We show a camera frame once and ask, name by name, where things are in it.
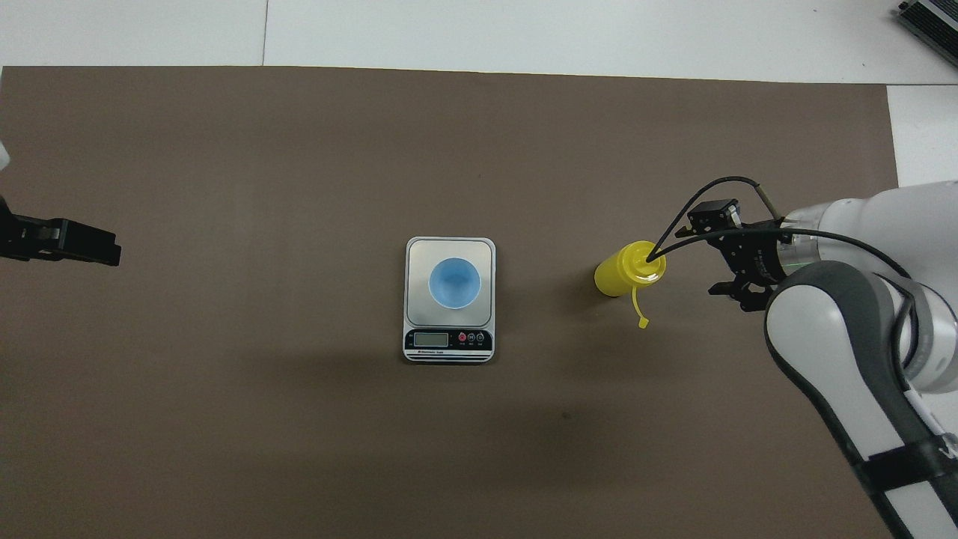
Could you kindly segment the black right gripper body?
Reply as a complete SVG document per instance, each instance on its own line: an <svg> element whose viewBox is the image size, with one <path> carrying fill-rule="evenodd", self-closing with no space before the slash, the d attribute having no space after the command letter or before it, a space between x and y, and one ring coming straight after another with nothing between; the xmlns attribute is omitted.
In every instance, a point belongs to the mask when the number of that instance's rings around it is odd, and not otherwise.
<svg viewBox="0 0 958 539"><path fill-rule="evenodd" d="M787 274L779 259L780 219L746 224L721 238L721 254L740 287L772 287Z"/></svg>

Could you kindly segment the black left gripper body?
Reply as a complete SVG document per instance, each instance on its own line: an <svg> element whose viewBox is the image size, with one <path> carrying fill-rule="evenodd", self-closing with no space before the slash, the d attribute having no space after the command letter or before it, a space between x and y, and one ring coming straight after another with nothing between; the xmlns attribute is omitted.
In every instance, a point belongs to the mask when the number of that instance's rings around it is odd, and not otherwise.
<svg viewBox="0 0 958 539"><path fill-rule="evenodd" d="M20 217L1 197L1 257L17 261L58 261L46 243L58 233L45 219Z"/></svg>

